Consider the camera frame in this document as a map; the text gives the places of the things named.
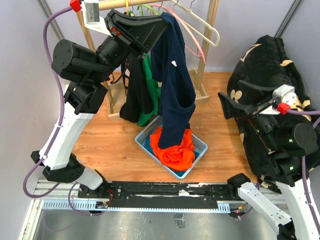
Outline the lime green hanger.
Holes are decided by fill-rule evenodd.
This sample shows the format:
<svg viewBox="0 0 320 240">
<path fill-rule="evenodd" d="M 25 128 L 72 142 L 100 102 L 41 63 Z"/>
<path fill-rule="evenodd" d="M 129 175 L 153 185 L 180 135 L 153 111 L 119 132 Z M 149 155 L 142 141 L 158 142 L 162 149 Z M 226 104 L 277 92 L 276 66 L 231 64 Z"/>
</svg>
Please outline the lime green hanger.
<svg viewBox="0 0 320 240">
<path fill-rule="evenodd" d="M 148 11 L 150 11 L 152 15 L 160 15 L 160 13 L 156 11 L 152 6 L 147 4 L 141 4 L 137 6 L 137 10 L 140 12 L 141 16 L 144 16 L 143 8 L 146 8 Z"/>
</svg>

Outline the navy blue t shirt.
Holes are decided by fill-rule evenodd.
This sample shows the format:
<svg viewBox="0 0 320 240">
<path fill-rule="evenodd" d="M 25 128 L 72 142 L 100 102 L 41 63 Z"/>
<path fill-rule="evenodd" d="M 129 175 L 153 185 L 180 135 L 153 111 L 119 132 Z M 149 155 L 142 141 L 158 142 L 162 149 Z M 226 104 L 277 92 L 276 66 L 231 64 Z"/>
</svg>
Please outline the navy blue t shirt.
<svg viewBox="0 0 320 240">
<path fill-rule="evenodd" d="M 161 149 L 180 145 L 196 105 L 196 93 L 186 64 L 185 41 L 178 21 L 163 12 L 167 28 L 151 50 L 152 78 L 161 82 L 158 114 L 162 116 Z"/>
</svg>

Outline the pink plastic hanger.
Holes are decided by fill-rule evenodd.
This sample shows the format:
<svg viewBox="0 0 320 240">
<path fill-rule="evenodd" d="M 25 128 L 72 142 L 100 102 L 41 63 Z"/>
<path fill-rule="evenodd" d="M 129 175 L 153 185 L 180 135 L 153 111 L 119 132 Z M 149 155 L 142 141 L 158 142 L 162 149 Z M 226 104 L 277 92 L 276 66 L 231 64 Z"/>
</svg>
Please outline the pink plastic hanger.
<svg viewBox="0 0 320 240">
<path fill-rule="evenodd" d="M 187 26 L 187 23 L 184 20 L 182 20 L 176 13 L 174 13 L 172 10 L 167 8 L 166 6 L 161 6 L 160 4 L 157 4 L 157 3 L 151 3 L 150 6 L 151 7 L 158 7 L 160 9 L 163 9 L 166 12 L 170 13 L 173 17 L 175 17 L 175 19 L 183 26 L 183 28 L 186 30 L 186 32 L 191 37 L 193 43 L 196 46 L 197 52 L 192 51 L 188 46 L 185 46 L 185 48 L 187 50 L 189 50 L 194 56 L 196 56 L 199 59 L 204 60 L 204 63 L 206 63 L 205 53 L 202 50 L 202 47 L 200 46 L 200 43 L 198 42 L 198 40 L 196 39 L 196 37 L 194 36 L 194 34 L 190 30 L 190 28 Z"/>
</svg>

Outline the orange t shirt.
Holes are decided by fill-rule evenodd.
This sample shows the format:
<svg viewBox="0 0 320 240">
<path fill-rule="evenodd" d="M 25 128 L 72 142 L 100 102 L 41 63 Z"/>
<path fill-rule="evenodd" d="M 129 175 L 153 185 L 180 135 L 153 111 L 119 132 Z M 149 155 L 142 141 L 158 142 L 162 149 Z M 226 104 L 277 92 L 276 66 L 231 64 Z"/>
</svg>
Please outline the orange t shirt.
<svg viewBox="0 0 320 240">
<path fill-rule="evenodd" d="M 160 148 L 159 141 L 163 127 L 159 126 L 149 137 L 149 148 L 162 165 L 172 169 L 174 172 L 183 172 L 192 167 L 196 160 L 195 146 L 193 144 L 192 130 L 184 131 L 181 143 L 168 148 Z"/>
</svg>

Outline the green t shirt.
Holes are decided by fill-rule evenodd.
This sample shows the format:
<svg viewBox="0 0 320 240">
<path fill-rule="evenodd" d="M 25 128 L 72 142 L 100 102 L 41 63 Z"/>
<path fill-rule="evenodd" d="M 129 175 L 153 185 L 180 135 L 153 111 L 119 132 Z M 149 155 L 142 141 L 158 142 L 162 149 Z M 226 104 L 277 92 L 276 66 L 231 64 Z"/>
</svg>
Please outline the green t shirt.
<svg viewBox="0 0 320 240">
<path fill-rule="evenodd" d="M 145 76 L 146 86 L 148 89 L 148 95 L 151 98 L 151 100 L 149 100 L 148 103 L 152 103 L 152 110 L 147 110 L 147 113 L 144 113 L 144 110 L 141 111 L 138 120 L 138 124 L 141 127 L 148 125 L 152 116 L 156 116 L 158 114 L 161 93 L 161 87 L 159 86 L 158 82 L 155 81 L 152 77 L 152 65 L 149 54 L 145 55 L 145 59 L 142 61 L 142 67 Z"/>
</svg>

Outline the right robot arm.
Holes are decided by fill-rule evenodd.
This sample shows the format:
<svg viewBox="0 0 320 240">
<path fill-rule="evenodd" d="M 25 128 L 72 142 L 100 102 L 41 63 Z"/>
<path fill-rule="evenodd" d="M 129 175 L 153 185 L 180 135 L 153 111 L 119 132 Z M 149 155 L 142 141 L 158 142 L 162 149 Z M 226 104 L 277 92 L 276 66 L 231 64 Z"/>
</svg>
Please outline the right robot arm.
<svg viewBox="0 0 320 240">
<path fill-rule="evenodd" d="M 267 172 L 279 187 L 289 213 L 261 194 L 242 173 L 228 179 L 227 196 L 246 201 L 272 227 L 279 240 L 319 239 L 320 214 L 313 203 L 306 166 L 306 156 L 318 149 L 315 127 L 309 123 L 281 127 L 275 119 L 278 114 L 291 113 L 297 97 L 295 88 L 287 84 L 262 87 L 245 81 L 238 84 L 250 93 L 253 103 L 240 104 L 221 92 L 218 97 L 224 117 L 250 122 L 269 151 Z"/>
</svg>

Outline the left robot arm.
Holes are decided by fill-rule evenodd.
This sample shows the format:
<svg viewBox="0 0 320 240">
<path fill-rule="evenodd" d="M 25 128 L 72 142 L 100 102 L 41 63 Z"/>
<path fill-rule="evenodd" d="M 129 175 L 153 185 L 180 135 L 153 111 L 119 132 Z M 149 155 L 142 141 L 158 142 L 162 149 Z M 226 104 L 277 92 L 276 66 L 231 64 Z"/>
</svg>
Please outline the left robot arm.
<svg viewBox="0 0 320 240">
<path fill-rule="evenodd" d="M 97 170 L 82 164 L 73 147 L 104 101 L 108 90 L 103 82 L 129 55 L 143 58 L 168 26 L 160 16 L 128 16 L 114 9 L 102 24 L 108 36 L 97 50 L 67 39 L 56 44 L 51 68 L 70 83 L 48 141 L 31 153 L 35 165 L 43 166 L 48 181 L 76 182 L 93 198 L 103 198 L 109 192 L 108 182 Z"/>
</svg>

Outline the yellow hanger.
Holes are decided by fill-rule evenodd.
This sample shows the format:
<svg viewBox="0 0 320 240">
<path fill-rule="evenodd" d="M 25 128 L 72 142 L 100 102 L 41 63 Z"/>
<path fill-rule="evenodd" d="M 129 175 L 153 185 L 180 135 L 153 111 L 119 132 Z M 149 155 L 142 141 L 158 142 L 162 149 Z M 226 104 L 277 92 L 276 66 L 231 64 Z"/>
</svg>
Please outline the yellow hanger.
<svg viewBox="0 0 320 240">
<path fill-rule="evenodd" d="M 126 15 L 134 17 L 134 7 L 133 2 L 131 0 L 125 0 L 125 7 L 126 7 Z"/>
</svg>

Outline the black printed t shirt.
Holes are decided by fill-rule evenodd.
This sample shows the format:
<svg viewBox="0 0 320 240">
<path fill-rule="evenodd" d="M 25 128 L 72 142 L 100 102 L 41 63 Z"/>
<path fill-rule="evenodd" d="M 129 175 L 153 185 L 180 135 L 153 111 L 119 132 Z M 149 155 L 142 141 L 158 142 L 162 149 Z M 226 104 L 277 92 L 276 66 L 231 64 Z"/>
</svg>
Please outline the black printed t shirt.
<svg viewBox="0 0 320 240">
<path fill-rule="evenodd" d="M 143 60 L 129 54 L 125 65 L 121 68 L 125 70 L 122 79 L 126 100 L 120 109 L 119 116 L 141 127 L 145 126 L 154 110 L 154 102 L 147 85 Z"/>
</svg>

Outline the black floral blanket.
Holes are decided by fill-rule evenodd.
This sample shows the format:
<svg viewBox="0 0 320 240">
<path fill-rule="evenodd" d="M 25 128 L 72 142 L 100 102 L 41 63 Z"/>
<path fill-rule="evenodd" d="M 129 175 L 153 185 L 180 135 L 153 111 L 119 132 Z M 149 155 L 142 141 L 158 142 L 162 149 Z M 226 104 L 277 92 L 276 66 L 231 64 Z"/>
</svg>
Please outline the black floral blanket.
<svg viewBox="0 0 320 240">
<path fill-rule="evenodd" d="M 282 38 L 269 35 L 260 37 L 240 58 L 228 80 L 227 95 L 237 103 L 249 105 L 252 102 L 251 95 L 240 89 L 239 81 L 261 87 L 279 87 L 283 84 L 293 86 L 297 97 L 291 109 L 297 112 L 316 110 L 305 91 L 302 76 L 287 56 Z M 248 164 L 259 184 L 275 193 L 281 193 L 267 173 L 267 156 L 270 151 L 247 120 L 236 124 Z"/>
</svg>

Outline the light blue plastic basket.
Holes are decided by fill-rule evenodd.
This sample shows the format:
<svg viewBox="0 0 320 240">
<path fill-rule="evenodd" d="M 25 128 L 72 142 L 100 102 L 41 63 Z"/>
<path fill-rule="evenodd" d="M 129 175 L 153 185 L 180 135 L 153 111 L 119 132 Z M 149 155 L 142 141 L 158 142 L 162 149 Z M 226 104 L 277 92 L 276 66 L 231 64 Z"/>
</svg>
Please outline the light blue plastic basket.
<svg viewBox="0 0 320 240">
<path fill-rule="evenodd" d="M 161 165 L 165 170 L 167 170 L 171 175 L 173 175 L 176 179 L 182 180 L 184 179 L 189 172 L 195 167 L 195 165 L 198 163 L 198 161 L 203 157 L 203 155 L 208 150 L 208 145 L 203 142 L 201 139 L 199 139 L 196 135 L 192 134 L 192 142 L 194 145 L 194 151 L 199 153 L 199 156 L 194 160 L 192 163 L 192 166 L 186 170 L 186 172 L 182 176 L 177 176 L 169 167 L 163 165 L 161 161 L 156 158 L 156 156 L 153 156 L 146 148 L 146 138 L 150 137 L 151 134 L 153 134 L 157 127 L 163 126 L 163 119 L 161 116 L 156 116 L 136 137 L 135 142 L 138 144 L 138 146 L 148 155 L 150 156 L 155 162 L 157 162 L 159 165 Z"/>
</svg>

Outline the wooden clothes rack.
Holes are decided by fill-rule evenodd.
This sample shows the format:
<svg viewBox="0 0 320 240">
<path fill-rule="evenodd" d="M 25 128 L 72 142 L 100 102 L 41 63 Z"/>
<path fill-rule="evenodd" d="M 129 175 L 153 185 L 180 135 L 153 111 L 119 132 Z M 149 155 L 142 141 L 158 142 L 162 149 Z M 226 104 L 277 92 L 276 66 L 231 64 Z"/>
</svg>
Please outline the wooden clothes rack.
<svg viewBox="0 0 320 240">
<path fill-rule="evenodd" d="M 189 74 L 191 76 L 191 80 L 196 92 L 196 104 L 204 104 L 209 101 L 209 96 L 203 87 L 202 79 L 205 71 L 205 66 L 208 61 L 208 52 L 209 47 L 217 47 L 220 43 L 220 34 L 214 28 L 214 23 L 217 15 L 218 9 L 218 0 L 209 1 L 209 5 L 207 8 L 207 17 L 206 20 L 202 19 L 200 16 L 196 15 L 191 7 L 185 7 L 180 4 L 177 0 L 173 0 L 173 7 L 180 8 L 184 10 L 186 13 L 191 15 L 194 19 L 198 20 L 205 26 L 204 33 L 199 32 L 196 28 L 190 25 L 186 20 L 179 17 L 175 10 L 163 5 L 163 2 L 160 0 L 71 0 L 69 2 L 70 7 L 75 12 L 79 24 L 81 26 L 84 38 L 87 42 L 89 49 L 95 51 L 97 48 L 94 45 L 90 30 L 108 34 L 108 30 L 104 25 L 104 20 L 100 17 L 98 20 L 93 20 L 93 22 L 89 22 L 87 17 L 89 14 L 98 13 L 95 9 L 96 6 L 99 7 L 100 11 L 117 9 L 125 7 L 126 10 L 129 10 L 129 7 L 146 7 L 154 14 L 158 12 L 155 10 L 155 7 L 162 9 L 170 14 L 172 14 L 178 22 L 185 28 L 186 32 L 190 35 L 191 39 L 195 43 L 197 47 L 197 52 L 193 52 L 193 54 L 199 58 L 199 63 L 197 68 L 193 68 L 189 70 Z"/>
</svg>

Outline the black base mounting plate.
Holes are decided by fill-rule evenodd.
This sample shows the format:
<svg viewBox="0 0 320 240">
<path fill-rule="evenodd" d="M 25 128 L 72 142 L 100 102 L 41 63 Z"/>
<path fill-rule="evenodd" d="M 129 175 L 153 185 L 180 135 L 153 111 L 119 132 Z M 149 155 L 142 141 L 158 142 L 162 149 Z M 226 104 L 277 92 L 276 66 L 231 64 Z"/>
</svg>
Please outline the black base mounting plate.
<svg viewBox="0 0 320 240">
<path fill-rule="evenodd" d="M 103 183 L 98 190 L 80 185 L 77 197 L 99 202 L 111 197 L 114 208 L 138 210 L 213 210 L 219 202 L 242 199 L 228 183 L 134 182 Z"/>
</svg>

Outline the aluminium rail frame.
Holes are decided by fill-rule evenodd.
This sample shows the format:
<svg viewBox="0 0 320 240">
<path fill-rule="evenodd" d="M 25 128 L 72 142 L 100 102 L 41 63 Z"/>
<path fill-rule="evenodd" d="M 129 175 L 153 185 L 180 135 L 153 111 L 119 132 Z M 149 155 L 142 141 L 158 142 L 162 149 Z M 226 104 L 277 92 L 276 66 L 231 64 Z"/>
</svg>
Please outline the aluminium rail frame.
<svg viewBox="0 0 320 240">
<path fill-rule="evenodd" d="M 254 186 L 269 199 L 274 205 L 281 209 L 285 213 L 289 213 L 289 209 L 284 199 L 282 193 L 275 193 L 269 189 L 259 186 L 254 183 Z M 40 180 L 37 183 L 36 191 L 34 194 L 34 200 L 37 202 L 37 206 L 44 209 L 60 209 L 60 210 L 76 210 L 82 214 L 88 215 L 100 215 L 106 211 L 116 211 L 116 212 L 156 212 L 156 213 L 226 213 L 233 215 L 237 220 L 243 219 L 250 211 L 256 211 L 252 208 L 246 201 L 222 201 L 218 203 L 218 207 L 214 209 L 198 209 L 198 210 L 186 210 L 186 209 L 171 209 L 171 210 L 157 210 L 157 209 L 136 209 L 136 208 L 119 208 L 112 207 L 111 200 L 104 199 L 102 201 L 97 201 L 90 198 L 79 198 L 78 191 L 80 189 L 80 184 L 78 183 L 62 183 L 59 186 L 55 186 L 54 183 Z"/>
</svg>

